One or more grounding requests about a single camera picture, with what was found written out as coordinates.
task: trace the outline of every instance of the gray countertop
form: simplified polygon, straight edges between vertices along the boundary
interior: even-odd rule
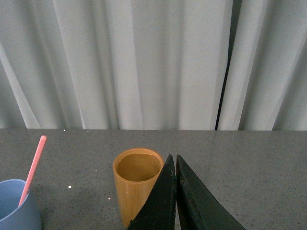
[[[0,181],[26,180],[41,135],[31,190],[45,230],[125,229],[112,162],[135,147],[180,154],[247,230],[307,229],[307,132],[0,129]]]

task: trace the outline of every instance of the cup rim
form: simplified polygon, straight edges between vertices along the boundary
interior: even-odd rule
[[[152,178],[148,179],[148,180],[145,180],[145,181],[130,181],[130,180],[127,180],[125,178],[123,178],[122,176],[120,176],[117,172],[117,166],[118,164],[120,163],[120,161],[129,156],[129,155],[132,155],[132,154],[146,154],[146,155],[153,155],[155,156],[158,160],[159,160],[159,163],[160,163],[160,170],[159,172]],[[162,156],[157,153],[156,151],[152,150],[152,149],[148,149],[148,148],[132,148],[132,149],[127,149],[123,152],[121,152],[113,161],[113,173],[116,177],[120,178],[121,180],[123,181],[126,181],[126,182],[129,182],[129,183],[133,183],[133,184],[143,184],[143,183],[147,183],[151,180],[155,180],[159,175],[160,175],[160,172],[163,168],[163,165],[164,165],[164,161],[163,161],[163,158]]]
[[[19,182],[22,182],[25,184],[25,181],[22,180],[22,179],[9,179],[9,180],[6,180],[6,181],[1,181],[0,182],[0,186],[4,183],[9,183],[9,182],[14,182],[14,181],[19,181]],[[11,212],[10,214],[8,214],[7,216],[5,216],[4,218],[0,219],[0,223],[6,219],[8,219],[9,217],[11,217],[15,212],[17,212],[23,205],[24,203],[26,202],[28,196],[29,196],[29,193],[30,193],[30,190],[27,194],[27,196],[25,197],[24,201],[21,203],[21,205],[19,205],[13,212]]]

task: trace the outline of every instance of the curtain fold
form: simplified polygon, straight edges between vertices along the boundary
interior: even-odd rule
[[[0,128],[307,130],[306,22],[305,0],[0,1]]]

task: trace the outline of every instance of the table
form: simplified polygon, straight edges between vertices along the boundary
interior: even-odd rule
[[[125,229],[112,162],[135,147],[180,154],[247,230],[307,229],[307,132],[0,129],[0,181],[26,180],[41,135],[31,190],[44,230]]]

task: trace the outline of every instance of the spoon handle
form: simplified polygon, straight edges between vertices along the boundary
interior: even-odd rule
[[[29,171],[29,174],[28,174],[28,178],[27,178],[27,181],[25,182],[24,190],[23,190],[23,193],[21,195],[18,206],[20,206],[23,203],[25,197],[27,196],[27,194],[29,192],[30,184],[32,182],[34,173],[36,171],[37,164],[39,162],[40,156],[42,155],[46,140],[47,140],[46,136],[42,136],[39,140],[39,143],[38,143],[38,146],[37,146],[37,149],[36,149],[36,153],[35,153],[35,156],[33,158],[32,165],[31,165],[31,168],[30,168],[30,171]]]

